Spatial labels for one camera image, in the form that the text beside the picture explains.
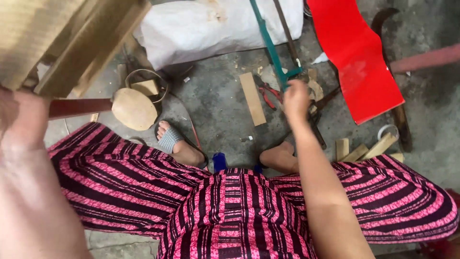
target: concrete floor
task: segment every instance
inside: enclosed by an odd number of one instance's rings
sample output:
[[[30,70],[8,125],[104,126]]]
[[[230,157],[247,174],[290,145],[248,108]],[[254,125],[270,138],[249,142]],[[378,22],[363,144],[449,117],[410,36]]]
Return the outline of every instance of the concrete floor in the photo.
[[[368,23],[383,7],[396,7],[401,12],[385,23],[383,33],[385,48],[390,59],[423,53],[460,42],[460,2],[450,0],[357,0],[363,17]],[[305,21],[297,50],[304,68],[322,51],[317,42],[312,24]],[[279,47],[282,63],[289,68],[287,49]],[[88,91],[86,97],[107,98],[119,87],[115,58]],[[265,104],[267,123],[253,126],[238,76],[257,71],[257,67],[268,65],[263,50],[230,53],[195,63],[195,69],[187,83],[174,85],[172,91],[184,101],[193,118],[196,131],[204,151],[209,157],[220,151],[226,154],[229,166],[252,167],[260,151],[276,143],[288,130],[282,113],[273,112]],[[337,86],[332,69],[327,63],[315,65],[318,82],[328,93]],[[406,112],[414,141],[412,153],[405,153],[405,163],[443,188],[460,192],[460,64],[416,71],[411,76],[396,76],[406,100]],[[162,118],[173,121],[190,139],[193,134],[184,108],[174,99],[163,103]],[[67,119],[70,131],[82,126],[89,116]],[[153,129],[137,132],[119,123],[110,112],[101,113],[99,122],[109,126],[124,138],[139,136],[147,144],[158,147]],[[391,123],[389,114],[381,115],[360,126],[351,119],[342,96],[336,97],[324,109],[319,129],[328,145],[326,155],[334,157],[334,141],[347,137],[350,149],[364,143],[368,147],[377,141],[377,131]],[[46,133],[46,144],[58,141],[66,135],[63,120],[51,121]],[[252,136],[253,141],[241,142],[240,138]],[[390,151],[397,151],[397,144]],[[109,258],[154,258],[157,242],[146,237],[86,232],[88,247],[96,259]],[[415,244],[372,246],[376,255],[410,250]]]

